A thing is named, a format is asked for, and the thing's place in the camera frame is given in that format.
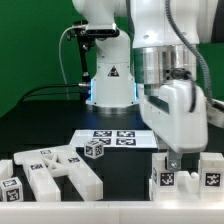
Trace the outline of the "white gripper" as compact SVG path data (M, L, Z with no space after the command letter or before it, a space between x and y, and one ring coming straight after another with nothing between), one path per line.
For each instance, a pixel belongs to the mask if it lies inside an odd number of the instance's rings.
M177 172L181 170L181 154L201 152L207 146L206 99L202 89L196 87L196 106L190 112L189 81L174 80L162 85L158 93L157 104L151 103L144 85L138 85L140 114L143 122L172 149L167 152L167 169Z

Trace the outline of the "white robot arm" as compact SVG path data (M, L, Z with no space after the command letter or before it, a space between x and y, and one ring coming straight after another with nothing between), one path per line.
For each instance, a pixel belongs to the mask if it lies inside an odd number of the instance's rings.
M133 34L134 74L142 120L167 148L166 169L181 169L182 155L208 142L207 110L222 109L212 96L209 67L196 45L211 41L219 0L72 0L87 20L84 31L115 30L126 12Z

